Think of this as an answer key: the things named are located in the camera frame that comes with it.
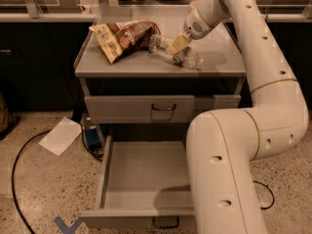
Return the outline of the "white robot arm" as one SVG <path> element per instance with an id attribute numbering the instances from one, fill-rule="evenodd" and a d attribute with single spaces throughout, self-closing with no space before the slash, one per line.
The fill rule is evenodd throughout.
<path id="1" fill-rule="evenodd" d="M 280 154 L 305 135 L 309 115 L 299 84 L 256 0 L 202 0 L 182 40 L 203 38 L 232 19 L 253 105 L 199 114 L 188 127 L 186 160 L 197 234 L 267 234 L 250 162 Z"/>

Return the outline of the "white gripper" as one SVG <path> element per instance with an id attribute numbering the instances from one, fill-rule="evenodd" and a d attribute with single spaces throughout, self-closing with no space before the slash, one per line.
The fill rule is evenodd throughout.
<path id="1" fill-rule="evenodd" d="M 169 45 L 168 52 L 175 55 L 188 47 L 191 39 L 200 40 L 206 37 L 213 28 L 206 24 L 197 9 L 194 9 L 185 19 L 184 32 L 179 33 L 175 40 Z"/>

